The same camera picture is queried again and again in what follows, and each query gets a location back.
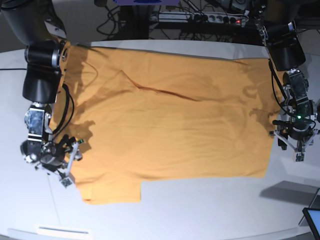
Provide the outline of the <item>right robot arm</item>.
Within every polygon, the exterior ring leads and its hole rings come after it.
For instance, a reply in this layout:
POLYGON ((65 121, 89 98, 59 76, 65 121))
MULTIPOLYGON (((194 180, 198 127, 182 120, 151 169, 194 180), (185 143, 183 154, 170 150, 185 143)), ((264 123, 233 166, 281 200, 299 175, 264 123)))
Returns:
POLYGON ((64 83, 70 43, 49 32, 37 0, 2 0, 0 11, 16 37, 25 45, 27 62, 22 96, 31 102, 24 116, 27 139, 21 143, 23 159, 36 170, 55 175, 65 187, 75 183, 74 161, 82 159, 84 142, 65 134, 68 107, 75 102, 64 83))

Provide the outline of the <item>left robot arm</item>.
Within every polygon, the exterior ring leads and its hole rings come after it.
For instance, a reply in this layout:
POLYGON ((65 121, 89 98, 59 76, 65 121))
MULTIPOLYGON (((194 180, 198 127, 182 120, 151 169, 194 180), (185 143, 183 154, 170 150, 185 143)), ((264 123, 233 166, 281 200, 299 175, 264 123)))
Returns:
POLYGON ((295 17, 304 0, 256 0, 252 5, 256 28, 267 50, 271 85, 277 85, 283 101, 280 120, 273 120, 282 150, 291 147, 294 160, 303 162, 306 149, 320 133, 320 107, 308 97, 309 81, 299 69, 306 57, 300 44, 295 17))

